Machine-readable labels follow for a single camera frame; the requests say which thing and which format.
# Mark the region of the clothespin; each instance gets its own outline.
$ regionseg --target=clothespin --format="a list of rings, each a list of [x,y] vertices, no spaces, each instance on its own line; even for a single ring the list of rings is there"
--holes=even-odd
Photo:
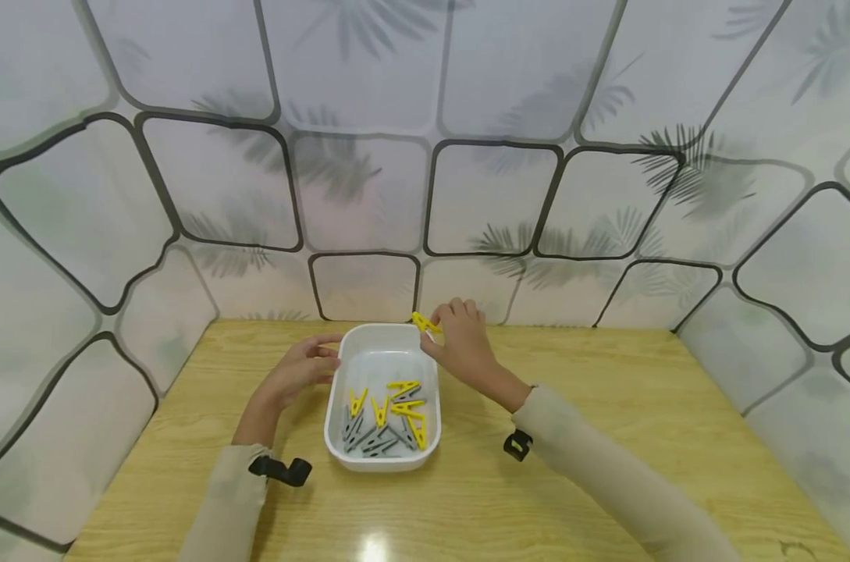
[[[388,389],[399,389],[399,391],[395,392],[393,395],[390,395],[390,398],[398,397],[404,392],[408,392],[409,390],[414,389],[416,386],[420,386],[418,384],[418,380],[397,380],[397,382],[387,383]]]
[[[378,408],[378,403],[374,401],[374,397],[372,397],[372,409],[374,409],[374,425],[378,427],[383,427],[384,424],[387,424],[387,404],[388,398],[384,398],[384,407]]]
[[[412,313],[412,323],[418,326],[418,330],[420,332],[424,332],[425,330],[430,331],[431,333],[442,333],[440,328],[431,324],[431,321],[427,318],[423,317],[417,312]]]
[[[421,418],[422,424],[418,427],[415,427],[415,424],[412,420],[409,420],[409,428],[412,430],[412,434],[415,437],[415,444],[418,444],[419,450],[425,450],[427,447],[427,426],[425,425],[425,419]]]
[[[415,412],[412,408],[421,406],[424,404],[424,400],[412,400],[411,402],[402,402],[400,404],[391,404],[390,405],[390,414],[396,415],[407,415],[409,418],[415,418],[418,420],[424,420],[425,416]]]
[[[350,418],[355,418],[356,414],[359,413],[359,409],[363,407],[363,400],[365,400],[366,394],[368,394],[367,388],[363,389],[363,393],[356,398],[353,396],[353,389],[350,389]]]

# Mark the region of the wooden table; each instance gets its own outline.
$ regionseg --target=wooden table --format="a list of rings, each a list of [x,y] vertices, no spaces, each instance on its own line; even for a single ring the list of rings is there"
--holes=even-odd
[[[206,479],[258,381],[296,340],[350,324],[219,321],[207,330],[66,560],[175,560]],[[746,560],[850,560],[806,498],[668,332],[490,329],[497,357],[570,397],[683,489]],[[441,372],[443,436],[423,468],[348,472],[322,438],[326,389],[278,427],[314,467],[272,484],[253,560],[647,560],[567,480],[502,451],[508,415]]]

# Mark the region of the leaf pattern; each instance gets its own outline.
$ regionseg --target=leaf pattern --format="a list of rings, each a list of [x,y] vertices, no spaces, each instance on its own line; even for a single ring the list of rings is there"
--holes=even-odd
[[[599,124],[615,117],[626,103],[636,102],[631,88],[616,84],[615,81],[642,57],[643,53],[640,53],[613,76],[607,76],[603,71],[582,126],[594,130]],[[535,93],[503,113],[496,124],[491,126],[489,134],[525,140],[547,138],[553,134],[550,131],[559,128],[560,115],[574,115],[578,110],[578,103],[588,90],[594,65],[594,60],[582,60],[568,72],[549,78]],[[610,62],[607,62],[606,67],[610,67]],[[497,176],[523,166],[537,165],[548,158],[553,158],[553,153],[533,149],[496,150],[495,147],[480,147],[475,153],[475,160]]]
[[[727,7],[726,30],[711,36],[715,39],[738,39],[750,34],[761,34],[774,14],[781,7],[781,0],[742,0]]]
[[[634,247],[645,224],[646,219],[637,208],[622,208],[615,212],[614,218],[601,215],[583,241],[574,235],[573,229],[545,227],[539,238],[539,250],[543,254],[568,257],[624,255]],[[533,254],[515,255],[525,252],[534,232],[535,227],[526,222],[519,223],[514,229],[488,225],[482,234],[472,237],[468,243],[472,252],[494,254],[482,256],[482,260],[498,276],[523,276],[525,282],[536,290],[563,286],[569,280],[582,277],[597,277],[601,283],[613,286],[624,271],[624,266],[614,261],[554,260],[537,258]],[[655,248],[661,243],[659,231],[650,229],[644,244]]]
[[[815,84],[819,96],[827,98],[850,77],[850,2],[845,3],[842,13],[838,4],[828,8],[827,18],[817,28],[805,54],[813,67],[799,83],[791,105],[802,100]]]
[[[730,211],[739,201],[755,195],[751,191],[755,180],[749,166],[728,165],[713,158],[733,152],[714,132],[703,131],[697,126],[687,128],[677,125],[674,137],[668,129],[652,131],[641,136],[640,144],[660,150],[663,154],[640,155],[633,160],[643,168],[647,185],[656,195],[666,193],[674,205],[690,207],[685,218],[709,219]],[[680,168],[673,155],[683,155],[684,166]]]
[[[809,496],[834,505],[850,502],[850,478],[831,457],[807,452],[794,462],[796,481]]]
[[[253,312],[242,315],[245,320],[282,320],[282,321],[300,321],[310,319],[310,315],[300,312],[299,310],[269,310],[269,313],[263,315],[261,312]]]
[[[293,48],[305,42],[326,20],[336,16],[337,44],[344,62],[349,61],[354,45],[361,46],[374,59],[385,52],[397,53],[399,36],[424,41],[439,30],[435,14],[462,10],[474,5],[473,0],[318,0],[325,9],[302,32]]]
[[[209,95],[194,100],[194,107],[202,112],[218,113],[225,117],[240,115],[258,115],[265,107],[265,97],[241,94],[235,90],[219,98]],[[303,112],[292,101],[288,102],[290,114],[296,123],[310,125],[312,128],[340,128],[340,119],[336,113],[325,106],[318,110],[307,108]],[[293,132],[282,119],[278,128],[285,137]],[[269,173],[284,173],[284,151],[281,143],[272,135],[257,130],[229,129],[224,126],[212,126],[209,133],[228,138],[235,148],[243,149],[243,158],[252,165],[261,166]],[[307,137],[296,144],[293,153],[294,174],[305,188],[316,182],[328,185],[325,194],[329,199],[346,203],[359,202],[363,196],[365,184],[381,172],[372,164],[370,154],[360,154],[356,148],[354,136],[317,134]]]

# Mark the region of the beige sleeve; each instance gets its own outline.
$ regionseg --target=beige sleeve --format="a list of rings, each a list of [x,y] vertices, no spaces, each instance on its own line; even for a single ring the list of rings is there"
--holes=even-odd
[[[684,493],[586,424],[553,390],[534,388],[512,420],[533,438],[533,450],[550,468],[587,492],[654,560],[740,560]]]
[[[248,468],[266,454],[272,451],[262,445],[231,445],[222,451],[178,562],[249,560],[269,479]]]

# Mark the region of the white plastic tray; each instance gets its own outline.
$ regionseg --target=white plastic tray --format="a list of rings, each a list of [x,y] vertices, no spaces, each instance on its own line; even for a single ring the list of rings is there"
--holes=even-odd
[[[343,336],[340,344],[340,368],[334,374],[328,414],[325,415],[325,445],[338,461],[359,472],[401,472],[422,466],[440,443],[440,390],[437,363],[419,347],[418,327],[411,324],[364,324]],[[424,450],[409,450],[402,443],[389,450],[396,457],[365,459],[359,448],[343,452],[343,408],[349,403],[349,391],[356,397],[368,389],[365,397],[364,424],[374,425],[372,398],[378,404],[396,392],[387,384],[415,380],[422,386],[417,398],[425,403],[417,411],[425,415],[427,445]],[[399,429],[400,419],[388,413],[388,422]]]

